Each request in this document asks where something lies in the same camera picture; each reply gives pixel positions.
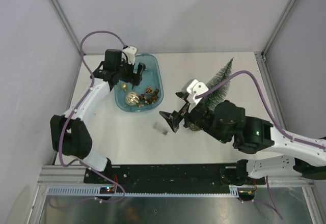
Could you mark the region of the white gold striped bauble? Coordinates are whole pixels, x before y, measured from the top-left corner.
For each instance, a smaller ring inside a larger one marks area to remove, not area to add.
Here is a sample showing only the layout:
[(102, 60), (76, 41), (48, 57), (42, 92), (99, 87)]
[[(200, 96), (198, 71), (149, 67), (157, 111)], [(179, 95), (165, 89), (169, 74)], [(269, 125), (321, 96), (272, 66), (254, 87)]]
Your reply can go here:
[(125, 97), (125, 102), (130, 106), (135, 106), (139, 104), (140, 97), (136, 92), (129, 92)]

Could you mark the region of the clear light string battery box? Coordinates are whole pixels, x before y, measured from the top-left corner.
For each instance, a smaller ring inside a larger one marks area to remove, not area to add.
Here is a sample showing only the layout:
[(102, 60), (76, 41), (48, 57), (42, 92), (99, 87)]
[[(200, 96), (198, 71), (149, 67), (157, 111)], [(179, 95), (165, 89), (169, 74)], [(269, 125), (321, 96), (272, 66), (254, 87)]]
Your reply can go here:
[(153, 129), (164, 136), (166, 136), (169, 133), (168, 128), (159, 122), (155, 122), (153, 124)]

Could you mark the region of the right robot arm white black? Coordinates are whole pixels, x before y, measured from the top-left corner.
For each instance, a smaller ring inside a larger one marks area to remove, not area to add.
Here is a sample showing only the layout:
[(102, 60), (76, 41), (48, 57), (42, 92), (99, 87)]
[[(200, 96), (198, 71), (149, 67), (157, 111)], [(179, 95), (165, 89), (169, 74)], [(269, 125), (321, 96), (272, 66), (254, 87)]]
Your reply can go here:
[(224, 184), (251, 184), (270, 176), (301, 176), (325, 180), (325, 139), (313, 139), (277, 129), (270, 121), (246, 116), (245, 109), (225, 100), (209, 109), (202, 102), (194, 108), (187, 102), (179, 111), (159, 113), (173, 132), (180, 122), (185, 128), (196, 126), (222, 144), (232, 142), (234, 149), (245, 154), (260, 151), (279, 153), (263, 160), (242, 159), (235, 167), (219, 169)]

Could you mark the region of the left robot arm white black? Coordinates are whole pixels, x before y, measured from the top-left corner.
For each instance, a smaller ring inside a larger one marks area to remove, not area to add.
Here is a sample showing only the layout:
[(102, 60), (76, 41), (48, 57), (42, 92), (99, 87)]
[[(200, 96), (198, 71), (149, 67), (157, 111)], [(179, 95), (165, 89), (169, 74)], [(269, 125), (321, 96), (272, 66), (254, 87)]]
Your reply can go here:
[(107, 49), (104, 61), (90, 72), (90, 84), (79, 101), (63, 115), (54, 115), (50, 120), (52, 146), (58, 152), (60, 163), (63, 156), (71, 156), (87, 168), (95, 169), (95, 178), (101, 183), (112, 179), (113, 171), (107, 167), (108, 159), (97, 152), (87, 129), (87, 124), (99, 103), (110, 93), (119, 81), (138, 86), (146, 66), (135, 64), (137, 48), (125, 46), (122, 50)]

